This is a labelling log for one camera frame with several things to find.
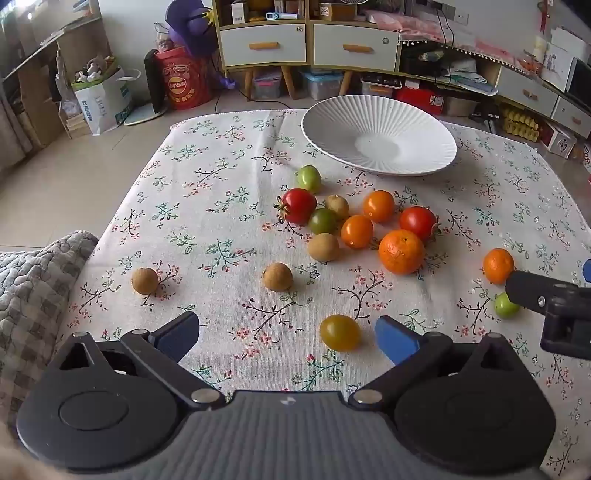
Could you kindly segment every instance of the orange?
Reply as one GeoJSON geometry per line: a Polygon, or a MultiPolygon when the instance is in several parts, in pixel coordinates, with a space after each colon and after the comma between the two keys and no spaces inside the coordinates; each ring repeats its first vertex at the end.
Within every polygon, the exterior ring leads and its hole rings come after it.
{"type": "Polygon", "coordinates": [[[363,213],[376,223],[384,223],[394,215],[396,204],[394,197],[386,190],[376,190],[365,197],[363,213]]]}
{"type": "Polygon", "coordinates": [[[425,258],[421,239],[408,230],[393,230],[379,245],[379,259],[396,275],[408,275],[418,270],[425,258]]]}
{"type": "Polygon", "coordinates": [[[504,248],[493,248],[482,262],[484,275],[489,282],[503,285],[509,274],[515,269],[511,254],[504,248]]]}

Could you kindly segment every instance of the white ribbed bowl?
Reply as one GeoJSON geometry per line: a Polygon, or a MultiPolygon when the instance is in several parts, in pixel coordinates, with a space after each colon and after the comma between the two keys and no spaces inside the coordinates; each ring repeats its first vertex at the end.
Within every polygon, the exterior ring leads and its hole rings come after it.
{"type": "Polygon", "coordinates": [[[433,173],[457,153],[452,134],[439,120],[385,97],[328,98],[306,112],[301,129],[329,157],[383,175],[433,173]]]}

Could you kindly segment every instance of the drawer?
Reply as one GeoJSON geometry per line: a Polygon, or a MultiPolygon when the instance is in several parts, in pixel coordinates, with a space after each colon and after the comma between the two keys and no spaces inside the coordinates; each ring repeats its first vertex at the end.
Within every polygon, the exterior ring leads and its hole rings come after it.
{"type": "Polygon", "coordinates": [[[222,30],[226,67],[283,61],[306,62],[306,25],[279,24],[222,30]]]}
{"type": "Polygon", "coordinates": [[[347,25],[314,25],[314,65],[393,72],[397,48],[396,32],[347,25]]]}
{"type": "Polygon", "coordinates": [[[506,67],[501,67],[496,83],[499,95],[545,116],[552,115],[558,94],[506,67]]]}
{"type": "Polygon", "coordinates": [[[577,132],[581,137],[587,138],[591,132],[591,116],[562,97],[558,97],[550,118],[577,132]]]}

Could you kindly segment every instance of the red bucket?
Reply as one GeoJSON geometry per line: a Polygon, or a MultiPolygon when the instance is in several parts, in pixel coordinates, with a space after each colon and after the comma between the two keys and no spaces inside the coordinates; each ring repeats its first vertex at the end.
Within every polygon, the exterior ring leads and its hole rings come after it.
{"type": "Polygon", "coordinates": [[[212,99],[205,59],[192,58],[185,47],[155,55],[160,61],[168,98],[175,110],[194,108],[212,99]]]}

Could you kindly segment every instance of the tiled floor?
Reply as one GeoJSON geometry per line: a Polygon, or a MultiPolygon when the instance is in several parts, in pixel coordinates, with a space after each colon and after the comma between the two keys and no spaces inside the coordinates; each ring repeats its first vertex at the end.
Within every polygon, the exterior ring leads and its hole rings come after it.
{"type": "MultiPolygon", "coordinates": [[[[281,99],[293,108],[315,103],[281,99]]],[[[170,112],[134,127],[119,127],[99,137],[60,138],[17,165],[0,184],[0,251],[41,248],[73,230],[100,237],[125,194],[168,135],[170,125],[214,113],[215,102],[170,112]]],[[[277,103],[247,102],[238,92],[224,94],[218,112],[281,108],[277,103]]],[[[469,119],[442,118],[469,127],[469,119]]],[[[591,185],[586,170],[556,155],[546,156],[591,220],[591,185]]]]}

